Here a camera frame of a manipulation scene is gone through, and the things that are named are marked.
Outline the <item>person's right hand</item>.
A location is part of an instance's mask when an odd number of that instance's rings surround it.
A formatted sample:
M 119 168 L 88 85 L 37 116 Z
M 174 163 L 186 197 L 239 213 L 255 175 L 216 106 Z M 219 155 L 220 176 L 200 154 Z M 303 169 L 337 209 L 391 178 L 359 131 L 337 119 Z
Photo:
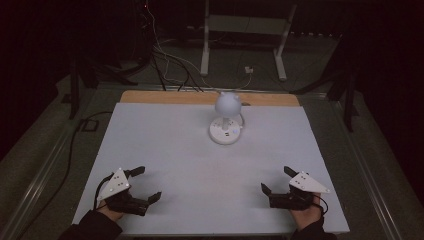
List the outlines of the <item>person's right hand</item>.
M 314 195 L 313 204 L 309 208 L 305 210 L 290 210 L 298 231 L 302 231 L 321 219 L 323 209 L 320 202 L 320 195 Z

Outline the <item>black tripod stand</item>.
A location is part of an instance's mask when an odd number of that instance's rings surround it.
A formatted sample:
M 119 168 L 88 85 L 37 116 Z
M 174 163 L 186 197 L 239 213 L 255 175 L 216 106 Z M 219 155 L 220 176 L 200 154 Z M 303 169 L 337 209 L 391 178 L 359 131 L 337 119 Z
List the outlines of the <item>black tripod stand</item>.
M 339 101 L 341 98 L 344 98 L 343 123 L 345 127 L 352 132 L 356 76 L 353 68 L 349 64 L 330 72 L 326 76 L 320 77 L 318 80 L 305 87 L 291 90 L 290 94 L 303 95 L 328 82 L 333 82 L 333 84 L 326 93 L 326 98 L 329 101 Z
M 70 93 L 67 95 L 67 101 L 70 103 L 69 118 L 74 119 L 80 108 L 80 83 L 86 88 L 96 88 L 99 81 L 96 77 L 96 71 L 100 71 L 114 81 L 128 86 L 136 86 L 132 82 L 109 67 L 101 64 L 93 58 L 83 54 L 81 51 L 74 50 L 69 54 L 70 57 Z

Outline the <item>white round desk lamp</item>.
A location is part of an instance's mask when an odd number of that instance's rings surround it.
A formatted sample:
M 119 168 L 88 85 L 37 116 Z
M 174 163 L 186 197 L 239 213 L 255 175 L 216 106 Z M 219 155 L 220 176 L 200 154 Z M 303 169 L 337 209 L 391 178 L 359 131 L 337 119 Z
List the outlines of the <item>white round desk lamp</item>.
M 220 145 L 231 145 L 241 136 L 241 125 L 235 117 L 241 113 L 242 104 L 237 94 L 221 92 L 215 102 L 215 112 L 219 115 L 209 126 L 209 136 Z

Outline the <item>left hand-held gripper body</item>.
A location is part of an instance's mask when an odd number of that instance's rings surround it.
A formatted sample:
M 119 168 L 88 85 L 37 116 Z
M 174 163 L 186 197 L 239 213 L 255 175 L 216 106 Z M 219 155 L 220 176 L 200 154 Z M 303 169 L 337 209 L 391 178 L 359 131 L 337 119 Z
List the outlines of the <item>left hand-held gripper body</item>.
M 122 168 L 105 177 L 96 189 L 96 203 L 105 201 L 116 212 L 144 216 L 149 207 L 147 200 L 134 198 L 129 189 L 131 185 Z

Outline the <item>white table cover sheet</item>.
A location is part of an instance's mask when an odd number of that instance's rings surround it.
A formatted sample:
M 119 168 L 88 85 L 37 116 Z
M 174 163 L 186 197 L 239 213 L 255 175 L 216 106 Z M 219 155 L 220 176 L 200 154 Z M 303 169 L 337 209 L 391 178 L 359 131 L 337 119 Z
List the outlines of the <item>white table cover sheet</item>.
M 290 214 L 270 207 L 261 191 L 289 189 L 283 169 L 304 171 L 333 186 L 301 107 L 245 106 L 240 139 L 214 143 L 211 105 L 119 103 L 115 106 L 74 218 L 90 210 L 99 182 L 116 171 L 145 167 L 130 192 L 160 193 L 145 216 L 128 215 L 127 236 L 274 235 L 290 233 Z

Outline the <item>black floor socket box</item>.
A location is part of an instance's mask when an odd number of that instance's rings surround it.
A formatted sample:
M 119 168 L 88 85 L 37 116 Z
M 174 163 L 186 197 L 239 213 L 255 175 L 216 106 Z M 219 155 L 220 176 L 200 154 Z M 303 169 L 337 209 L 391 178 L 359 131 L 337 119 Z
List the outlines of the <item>black floor socket box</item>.
M 99 127 L 98 120 L 84 119 L 80 123 L 81 132 L 96 132 Z

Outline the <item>person's left hand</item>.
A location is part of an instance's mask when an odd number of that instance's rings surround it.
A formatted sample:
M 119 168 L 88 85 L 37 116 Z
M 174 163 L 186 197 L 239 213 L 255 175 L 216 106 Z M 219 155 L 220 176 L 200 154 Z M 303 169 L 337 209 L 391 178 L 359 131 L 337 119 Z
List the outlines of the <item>person's left hand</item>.
M 96 211 L 102 213 L 114 222 L 117 222 L 124 216 L 122 212 L 116 212 L 111 210 L 105 201 L 101 201 L 99 203 L 99 206 L 96 208 Z

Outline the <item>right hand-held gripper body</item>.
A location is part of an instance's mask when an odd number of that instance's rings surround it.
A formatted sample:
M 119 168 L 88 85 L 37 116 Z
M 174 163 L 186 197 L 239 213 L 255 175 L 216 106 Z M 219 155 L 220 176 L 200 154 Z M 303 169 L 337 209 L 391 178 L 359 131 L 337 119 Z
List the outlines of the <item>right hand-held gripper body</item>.
M 329 188 L 319 183 L 308 173 L 297 172 L 294 178 L 290 177 L 288 193 L 272 192 L 268 196 L 268 200 L 271 208 L 305 210 L 313 204 L 313 197 L 316 193 L 328 194 L 330 192 Z

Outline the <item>white metal stand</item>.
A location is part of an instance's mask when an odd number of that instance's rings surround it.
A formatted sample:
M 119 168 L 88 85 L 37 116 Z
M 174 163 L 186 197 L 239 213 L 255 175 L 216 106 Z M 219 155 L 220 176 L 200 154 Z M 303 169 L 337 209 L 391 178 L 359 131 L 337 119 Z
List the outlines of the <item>white metal stand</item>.
M 200 64 L 200 75 L 205 77 L 209 72 L 210 32 L 230 32 L 275 35 L 280 37 L 279 45 L 273 50 L 275 66 L 280 81 L 287 80 L 283 63 L 283 50 L 287 42 L 297 4 L 290 4 L 288 14 L 283 18 L 264 18 L 233 15 L 217 15 L 210 13 L 210 0 L 205 0 L 204 7 L 203 51 Z

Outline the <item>metal floor rail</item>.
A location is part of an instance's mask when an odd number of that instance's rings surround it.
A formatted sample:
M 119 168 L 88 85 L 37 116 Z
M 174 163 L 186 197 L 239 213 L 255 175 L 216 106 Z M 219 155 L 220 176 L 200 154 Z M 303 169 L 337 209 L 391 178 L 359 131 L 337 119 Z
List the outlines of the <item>metal floor rail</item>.
M 386 200 L 381 194 L 381 191 L 379 190 L 378 185 L 374 177 L 372 176 L 372 173 L 369 169 L 364 155 L 360 150 L 359 145 L 355 141 L 353 135 L 345 126 L 343 120 L 344 111 L 342 109 L 341 104 L 333 101 L 330 101 L 329 104 L 335 115 L 337 125 L 339 126 L 342 132 L 349 154 L 353 158 L 354 165 L 356 166 L 362 184 L 366 189 L 368 198 L 373 206 L 374 212 L 376 213 L 379 219 L 380 225 L 382 226 L 387 239 L 404 240 L 388 208 Z
M 58 140 L 53 144 L 49 155 L 29 184 L 27 190 L 25 191 L 22 199 L 19 201 L 19 204 L 17 205 L 4 229 L 0 232 L 0 240 L 17 239 L 18 235 L 24 228 L 24 225 L 26 224 L 27 218 L 30 216 L 33 207 L 43 192 L 43 189 L 46 186 L 53 168 L 55 167 L 65 148 L 65 145 L 71 138 L 73 131 L 74 129 L 72 127 L 66 127 L 61 132 Z

